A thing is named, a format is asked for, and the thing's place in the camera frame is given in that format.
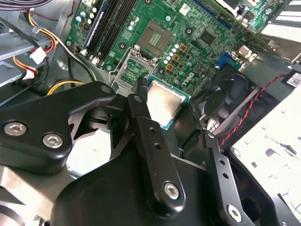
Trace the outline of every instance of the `yellow wire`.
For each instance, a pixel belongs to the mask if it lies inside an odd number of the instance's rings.
[[[62,86],[62,85],[64,85],[64,84],[68,84],[68,83],[80,84],[80,85],[85,84],[85,83],[82,82],[82,81],[62,81],[62,82],[56,84],[54,87],[52,87],[52,88],[49,90],[49,92],[47,93],[47,96],[53,94],[54,91],[55,91],[56,89],[58,89],[60,86]]]
[[[38,25],[36,22],[34,22],[34,20],[32,19],[32,16],[31,16],[30,13],[29,13],[29,15],[28,15],[28,18],[29,18],[29,23],[30,23],[33,27],[34,27],[35,25]],[[53,42],[54,42],[54,44],[55,44],[54,48],[55,48],[55,47],[56,47],[56,39],[55,39],[55,37],[54,37],[52,34],[50,34],[48,31],[44,30],[44,29],[41,29],[40,31],[41,31],[42,33],[48,35],[51,39],[53,39]]]

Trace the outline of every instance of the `white connector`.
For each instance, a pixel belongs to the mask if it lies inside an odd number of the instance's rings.
[[[258,4],[259,1],[260,1],[260,0],[245,0],[245,3],[246,3],[248,6],[255,7],[255,6]]]

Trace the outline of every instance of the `ram slot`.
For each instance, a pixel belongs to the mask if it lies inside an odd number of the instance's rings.
[[[86,38],[84,48],[89,48],[91,42],[94,39],[95,34],[98,31],[98,28],[102,25],[104,19],[106,18],[107,11],[110,8],[111,3],[112,3],[112,0],[104,0],[103,1],[102,5],[100,6],[100,9],[97,13],[97,16],[95,18],[95,21],[93,23],[93,26],[90,29],[90,32]]]
[[[101,48],[99,49],[99,53],[101,53],[102,59],[106,58],[106,56],[108,55],[136,2],[137,0],[126,0],[124,6],[119,11],[115,23],[108,32],[109,36],[106,37],[106,41],[101,45]]]
[[[95,48],[99,46],[100,42],[102,41],[104,32],[108,29],[108,26],[110,26],[112,15],[114,14],[116,7],[118,6],[118,3],[118,0],[112,0],[112,4],[110,4],[106,17],[104,18],[103,23],[99,26],[95,34],[95,38],[92,40],[88,50],[93,52]]]

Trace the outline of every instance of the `chip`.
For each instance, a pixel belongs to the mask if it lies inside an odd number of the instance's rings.
[[[254,13],[252,13],[251,11],[248,11],[246,13],[246,15],[244,16],[244,19],[246,19],[247,21],[251,21],[254,17],[255,17]]]
[[[179,57],[178,55],[174,54],[173,60],[174,60],[175,62],[178,62],[178,61],[180,60],[180,57]]]
[[[215,36],[205,30],[201,34],[200,39],[207,45],[211,45],[211,43],[215,40]]]
[[[174,66],[172,66],[171,64],[166,65],[166,69],[168,71],[172,71],[174,69]]]
[[[187,46],[185,46],[184,44],[180,45],[180,51],[185,52],[187,50]]]
[[[215,53],[212,53],[211,55],[210,55],[210,58],[215,58],[216,57],[216,54]]]
[[[89,31],[90,30],[90,25],[88,25],[88,24],[85,24],[84,26],[83,26],[83,29],[85,30],[85,31]]]
[[[169,44],[173,34],[151,20],[139,39],[139,44],[149,52],[159,56]]]

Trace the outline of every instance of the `screw hole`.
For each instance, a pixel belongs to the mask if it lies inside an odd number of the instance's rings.
[[[222,175],[224,176],[224,178],[229,179],[229,176],[226,173],[222,173]]]
[[[155,128],[153,127],[150,127],[150,131],[153,132],[153,133],[156,133],[157,131],[155,130]]]
[[[157,149],[159,149],[159,150],[162,150],[162,147],[161,147],[161,145],[160,145],[159,143],[155,143],[155,147],[156,147]]]
[[[225,163],[223,160],[221,160],[221,159],[220,159],[220,163],[221,163],[222,165],[226,165],[226,163]]]

